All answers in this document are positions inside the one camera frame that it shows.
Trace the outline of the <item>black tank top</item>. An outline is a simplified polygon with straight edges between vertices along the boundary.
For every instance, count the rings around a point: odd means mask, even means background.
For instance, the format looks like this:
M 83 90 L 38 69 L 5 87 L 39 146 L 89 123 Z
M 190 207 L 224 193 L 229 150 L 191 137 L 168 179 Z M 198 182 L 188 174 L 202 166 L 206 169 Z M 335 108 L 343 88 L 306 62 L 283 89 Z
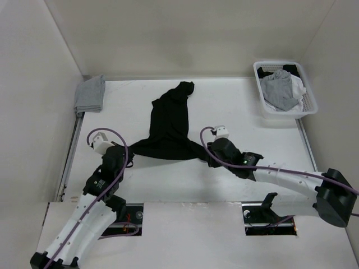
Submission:
M 188 97 L 193 82 L 182 81 L 160 98 L 152 101 L 149 137 L 131 145 L 136 155 L 164 160 L 208 160 L 202 145 L 188 138 Z

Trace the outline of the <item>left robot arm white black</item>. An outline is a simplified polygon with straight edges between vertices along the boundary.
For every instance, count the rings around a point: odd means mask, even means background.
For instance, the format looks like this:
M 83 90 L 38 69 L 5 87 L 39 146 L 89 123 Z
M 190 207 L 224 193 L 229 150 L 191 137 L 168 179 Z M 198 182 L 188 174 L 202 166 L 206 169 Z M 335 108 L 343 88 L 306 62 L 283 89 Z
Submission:
M 70 219 L 55 240 L 30 260 L 32 268 L 80 268 L 91 246 L 112 223 L 126 217 L 126 201 L 115 195 L 130 161 L 127 147 L 111 146 L 86 181 Z

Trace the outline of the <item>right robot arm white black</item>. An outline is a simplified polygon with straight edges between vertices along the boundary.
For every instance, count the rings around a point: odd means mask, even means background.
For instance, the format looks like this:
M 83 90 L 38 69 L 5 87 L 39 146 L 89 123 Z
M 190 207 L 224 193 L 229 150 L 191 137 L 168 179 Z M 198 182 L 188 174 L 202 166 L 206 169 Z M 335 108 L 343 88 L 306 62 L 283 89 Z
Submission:
M 335 169 L 308 173 L 285 169 L 277 164 L 260 166 L 263 156 L 241 152 L 229 139 L 217 138 L 207 144 L 210 167 L 224 167 L 241 179 L 269 183 L 293 191 L 292 195 L 268 193 L 260 207 L 268 222 L 289 215 L 315 216 L 339 228 L 347 227 L 357 194 L 344 175 Z

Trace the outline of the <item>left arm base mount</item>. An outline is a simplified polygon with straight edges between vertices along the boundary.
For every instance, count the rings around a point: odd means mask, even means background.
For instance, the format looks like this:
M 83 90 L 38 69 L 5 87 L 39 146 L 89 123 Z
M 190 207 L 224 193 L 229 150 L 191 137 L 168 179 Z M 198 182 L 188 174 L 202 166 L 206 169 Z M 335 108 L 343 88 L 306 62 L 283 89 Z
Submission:
M 125 212 L 117 216 L 115 222 L 105 229 L 102 236 L 141 236 L 143 219 L 143 204 L 127 204 Z

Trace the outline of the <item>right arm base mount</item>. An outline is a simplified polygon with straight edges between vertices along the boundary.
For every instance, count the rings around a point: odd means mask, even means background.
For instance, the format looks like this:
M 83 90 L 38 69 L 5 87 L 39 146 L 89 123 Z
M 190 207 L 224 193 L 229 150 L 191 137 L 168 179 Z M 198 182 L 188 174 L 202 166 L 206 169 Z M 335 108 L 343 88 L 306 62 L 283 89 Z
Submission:
M 260 203 L 243 203 L 242 213 L 247 236 L 297 235 L 293 216 L 278 216 Z

